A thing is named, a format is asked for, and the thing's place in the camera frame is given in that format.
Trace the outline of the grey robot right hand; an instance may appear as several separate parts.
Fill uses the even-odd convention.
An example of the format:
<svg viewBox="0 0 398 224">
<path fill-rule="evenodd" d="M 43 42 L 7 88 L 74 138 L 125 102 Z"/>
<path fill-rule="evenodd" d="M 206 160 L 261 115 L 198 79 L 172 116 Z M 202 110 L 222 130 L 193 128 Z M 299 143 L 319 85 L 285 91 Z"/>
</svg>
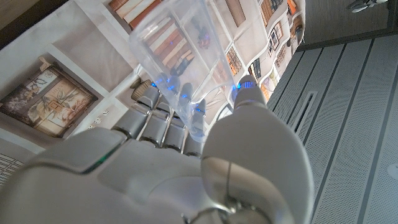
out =
<svg viewBox="0 0 398 224">
<path fill-rule="evenodd" d="M 2 223 L 309 223 L 313 176 L 254 77 L 186 153 L 135 140 L 132 114 L 30 160 L 1 189 Z"/>
</svg>

